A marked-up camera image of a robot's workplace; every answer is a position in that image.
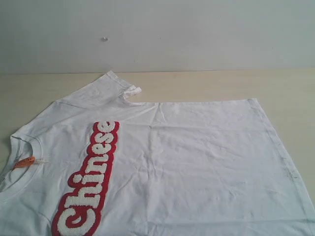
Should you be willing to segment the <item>white t-shirt red lettering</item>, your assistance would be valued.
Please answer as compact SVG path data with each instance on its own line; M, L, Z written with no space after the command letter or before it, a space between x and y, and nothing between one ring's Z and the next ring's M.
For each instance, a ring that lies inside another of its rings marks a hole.
M312 236L315 209L256 99L130 103L108 72L11 135L3 236Z

